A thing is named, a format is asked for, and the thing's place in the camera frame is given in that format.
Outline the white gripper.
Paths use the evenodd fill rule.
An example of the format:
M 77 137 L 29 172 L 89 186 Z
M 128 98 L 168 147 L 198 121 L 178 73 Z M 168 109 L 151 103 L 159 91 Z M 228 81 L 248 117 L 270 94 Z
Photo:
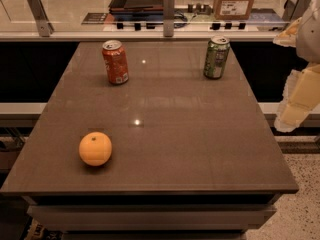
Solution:
M 302 71 L 292 70 L 283 90 L 274 127 L 287 133 L 298 128 L 320 104 L 320 0 L 311 0 L 302 18 L 279 33 L 273 43 L 296 47 L 297 55 L 311 62 Z

